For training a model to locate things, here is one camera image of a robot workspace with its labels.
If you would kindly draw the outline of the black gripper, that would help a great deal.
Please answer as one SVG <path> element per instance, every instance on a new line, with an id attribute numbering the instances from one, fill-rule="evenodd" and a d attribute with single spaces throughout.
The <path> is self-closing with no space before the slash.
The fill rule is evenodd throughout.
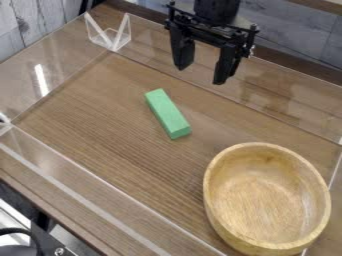
<path id="1" fill-rule="evenodd" d="M 249 58 L 253 54 L 255 35 L 259 27 L 238 15 L 241 0 L 195 0 L 192 11 L 182 9 L 175 0 L 170 0 L 168 20 L 211 36 L 214 41 L 235 41 L 242 37 L 242 56 Z M 174 64 L 184 70 L 194 62 L 195 42 L 186 30 L 178 26 L 170 28 L 171 50 Z M 222 85 L 235 74 L 241 62 L 238 47 L 226 44 L 220 48 L 220 55 L 215 65 L 212 83 Z"/>

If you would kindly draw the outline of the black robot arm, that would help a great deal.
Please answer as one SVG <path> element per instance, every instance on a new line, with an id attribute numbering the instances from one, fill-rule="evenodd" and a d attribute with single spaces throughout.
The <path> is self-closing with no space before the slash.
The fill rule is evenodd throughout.
<path id="1" fill-rule="evenodd" d="M 174 65 L 184 70 L 195 59 L 195 42 L 219 49 L 212 83 L 222 85 L 235 75 L 241 61 L 253 55 L 259 27 L 238 16 L 241 0 L 195 0 L 194 12 L 167 4 L 164 28 L 170 32 Z"/>

